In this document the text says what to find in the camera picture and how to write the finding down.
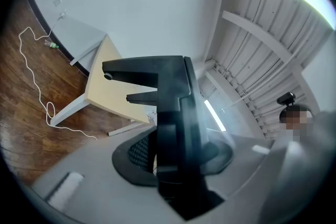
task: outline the wooden floor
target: wooden floor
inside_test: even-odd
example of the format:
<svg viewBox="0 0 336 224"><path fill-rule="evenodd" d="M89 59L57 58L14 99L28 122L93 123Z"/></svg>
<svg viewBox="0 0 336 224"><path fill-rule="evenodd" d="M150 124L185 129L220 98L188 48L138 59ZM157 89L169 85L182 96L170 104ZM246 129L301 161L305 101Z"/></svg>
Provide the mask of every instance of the wooden floor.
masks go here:
<svg viewBox="0 0 336 224"><path fill-rule="evenodd" d="M27 26L37 37L46 34L28 1L16 0L0 34L0 146L10 170L30 185L61 158L93 138L46 124L32 74L19 54L18 34ZM87 77L70 66L59 50L43 46L44 39L34 41L29 31L22 37L22 51L41 88L42 102L53 102L57 113L84 93ZM100 139L128 124L127 119L89 105L60 126L80 129Z"/></svg>

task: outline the ceiling beam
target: ceiling beam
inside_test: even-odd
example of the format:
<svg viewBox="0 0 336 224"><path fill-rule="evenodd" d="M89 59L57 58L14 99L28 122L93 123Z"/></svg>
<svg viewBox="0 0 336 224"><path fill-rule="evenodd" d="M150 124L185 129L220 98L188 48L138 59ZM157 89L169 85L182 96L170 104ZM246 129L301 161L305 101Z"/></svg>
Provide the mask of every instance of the ceiling beam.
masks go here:
<svg viewBox="0 0 336 224"><path fill-rule="evenodd" d="M279 41L277 41L274 36L269 32L263 30L260 26L255 23L240 17L239 15L233 14L228 11L223 11L222 18L234 23L235 25L241 27L242 29L248 31L256 38L261 40L267 47L269 47L283 62L289 60L292 54L286 49L286 47ZM317 101L308 86L307 82L302 76L303 68L301 65L295 63L295 60L292 60L290 64L291 72L301 86L302 91L307 97L308 103L314 114L320 111Z"/></svg>
<svg viewBox="0 0 336 224"><path fill-rule="evenodd" d="M231 84L219 74L216 70L212 69L205 72L206 77L211 81L211 83L216 87L221 94L227 96L232 103L239 100L240 96L238 92L231 86ZM265 138L259 123L254 118L251 110L241 101L235 105L238 114L241 117L241 123L245 125L247 130L250 130L250 136L254 138Z"/></svg>
<svg viewBox="0 0 336 224"><path fill-rule="evenodd" d="M215 63L215 60L193 63L196 79L200 79L201 77L205 76L205 72L212 69Z"/></svg>

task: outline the plug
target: plug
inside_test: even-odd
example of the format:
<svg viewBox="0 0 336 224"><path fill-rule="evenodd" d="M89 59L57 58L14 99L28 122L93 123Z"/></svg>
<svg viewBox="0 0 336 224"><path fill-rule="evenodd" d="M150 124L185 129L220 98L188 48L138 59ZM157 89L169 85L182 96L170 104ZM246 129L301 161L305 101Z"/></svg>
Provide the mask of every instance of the plug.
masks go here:
<svg viewBox="0 0 336 224"><path fill-rule="evenodd" d="M59 14L59 18L64 19L68 15L68 11L65 9L64 12Z"/></svg>

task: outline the black hair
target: black hair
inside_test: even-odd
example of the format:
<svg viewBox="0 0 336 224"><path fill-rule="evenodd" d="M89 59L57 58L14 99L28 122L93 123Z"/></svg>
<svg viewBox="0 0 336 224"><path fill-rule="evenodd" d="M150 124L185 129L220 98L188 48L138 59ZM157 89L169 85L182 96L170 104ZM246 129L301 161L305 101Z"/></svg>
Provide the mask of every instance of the black hair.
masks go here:
<svg viewBox="0 0 336 224"><path fill-rule="evenodd" d="M288 114L286 112L292 112L292 111L309 111L312 115L310 108L305 104L294 104L286 107L284 110L281 111L279 115L280 123L286 123L286 118Z"/></svg>

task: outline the light wood tabletop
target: light wood tabletop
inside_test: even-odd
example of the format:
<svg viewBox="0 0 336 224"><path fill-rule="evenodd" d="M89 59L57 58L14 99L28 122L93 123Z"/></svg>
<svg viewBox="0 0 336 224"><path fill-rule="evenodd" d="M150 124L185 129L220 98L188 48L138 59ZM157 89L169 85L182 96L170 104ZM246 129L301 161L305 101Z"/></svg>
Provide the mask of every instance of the light wood tabletop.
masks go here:
<svg viewBox="0 0 336 224"><path fill-rule="evenodd" d="M127 94L138 93L135 85L104 78L102 63L120 58L121 56L112 40L106 35L92 64L84 99L111 113L149 123L144 107L139 104L129 103L126 100Z"/></svg>

